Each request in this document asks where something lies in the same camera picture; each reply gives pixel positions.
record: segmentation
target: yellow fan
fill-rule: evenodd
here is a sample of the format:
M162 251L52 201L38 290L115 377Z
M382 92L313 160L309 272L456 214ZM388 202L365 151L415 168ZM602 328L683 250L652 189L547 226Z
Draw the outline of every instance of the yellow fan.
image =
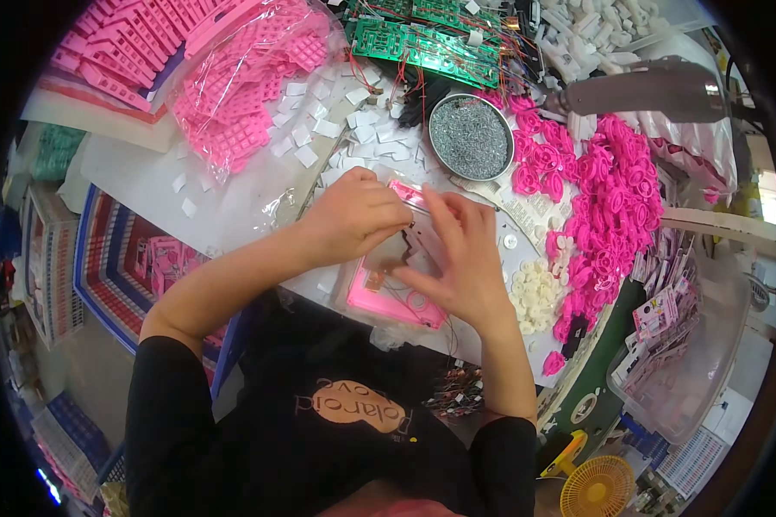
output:
M630 501L635 477L618 456L599 456L576 468L560 492L563 517L614 517Z

